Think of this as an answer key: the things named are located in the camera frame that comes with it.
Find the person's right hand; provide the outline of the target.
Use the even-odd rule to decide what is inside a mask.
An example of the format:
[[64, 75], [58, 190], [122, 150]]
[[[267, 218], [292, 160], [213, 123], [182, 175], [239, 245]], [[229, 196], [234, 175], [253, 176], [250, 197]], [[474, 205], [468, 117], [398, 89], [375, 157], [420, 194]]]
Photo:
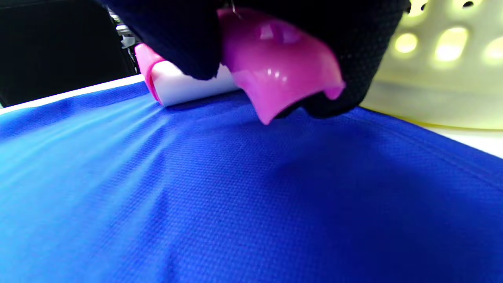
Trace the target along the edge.
[[[217, 9], [223, 0], [101, 0], [140, 41], [185, 75], [209, 80], [222, 59]], [[230, 0], [280, 18], [324, 41], [346, 83], [331, 101], [316, 94], [300, 103], [313, 118], [331, 118], [359, 106], [381, 64], [408, 0]]]

